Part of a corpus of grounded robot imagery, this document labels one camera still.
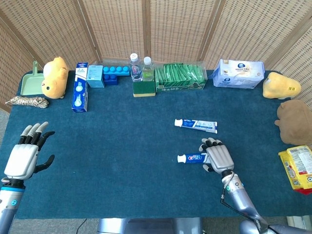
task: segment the green dustpan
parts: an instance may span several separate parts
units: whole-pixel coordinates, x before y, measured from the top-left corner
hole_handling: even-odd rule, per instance
[[[44,77],[43,73],[38,73],[38,63],[37,61],[33,62],[33,73],[26,74],[23,77],[21,83],[21,95],[36,95],[43,94],[41,89],[41,83],[43,82]]]

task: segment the blue and white box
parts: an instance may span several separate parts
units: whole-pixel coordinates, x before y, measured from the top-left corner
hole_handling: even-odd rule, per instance
[[[87,84],[88,63],[79,62],[76,66],[74,94],[72,110],[75,112],[87,112],[88,105],[88,84]]]
[[[217,69],[209,78],[215,87],[254,89],[264,79],[264,65],[260,61],[220,59]]]
[[[102,65],[89,65],[87,82],[91,88],[104,88],[102,70]]]

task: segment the woven wicker panel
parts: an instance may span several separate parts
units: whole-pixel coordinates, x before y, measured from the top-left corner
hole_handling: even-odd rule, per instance
[[[103,57],[144,56],[141,0],[83,0]]]
[[[266,61],[312,6],[311,0],[227,0],[204,59]]]
[[[273,70],[296,79],[302,91],[295,99],[303,100],[312,110],[312,27],[278,61]]]
[[[9,111],[5,102],[15,96],[24,73],[32,70],[33,61],[0,26],[0,106]]]
[[[151,0],[151,54],[158,62],[196,61],[215,0]]]
[[[96,59],[73,1],[5,0],[0,8],[45,63],[61,56],[74,69]]]

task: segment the plastic water bottle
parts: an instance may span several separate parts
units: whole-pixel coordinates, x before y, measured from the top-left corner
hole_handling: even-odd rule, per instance
[[[154,80],[154,65],[150,57],[144,58],[143,81],[153,81]]]
[[[141,60],[136,53],[130,55],[129,61],[130,73],[133,82],[142,81]]]

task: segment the white rope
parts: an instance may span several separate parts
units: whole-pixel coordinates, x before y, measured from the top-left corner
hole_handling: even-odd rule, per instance
[[[7,101],[7,105],[24,105],[24,106],[35,106],[40,108],[46,108],[49,104],[47,99],[43,97],[21,97],[16,96],[11,100]]]

